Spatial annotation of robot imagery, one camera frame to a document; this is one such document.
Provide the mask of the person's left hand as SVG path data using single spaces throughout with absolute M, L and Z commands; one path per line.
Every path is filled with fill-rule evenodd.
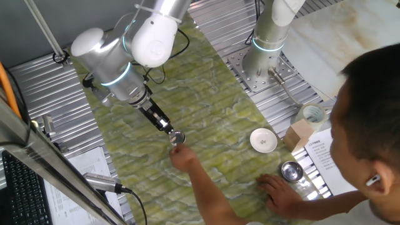
M 188 173 L 193 161 L 197 159 L 196 153 L 183 143 L 179 143 L 169 152 L 172 165 L 181 172 Z

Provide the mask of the person's right hand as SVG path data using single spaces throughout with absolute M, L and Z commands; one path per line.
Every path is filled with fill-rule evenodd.
M 281 177 L 262 174 L 256 178 L 258 188 L 267 195 L 266 206 L 273 213 L 285 219 L 299 219 L 302 197 Z

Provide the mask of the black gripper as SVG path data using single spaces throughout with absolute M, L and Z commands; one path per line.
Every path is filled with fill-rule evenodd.
M 159 131 L 164 131 L 166 134 L 174 131 L 170 119 L 151 98 L 138 109 Z

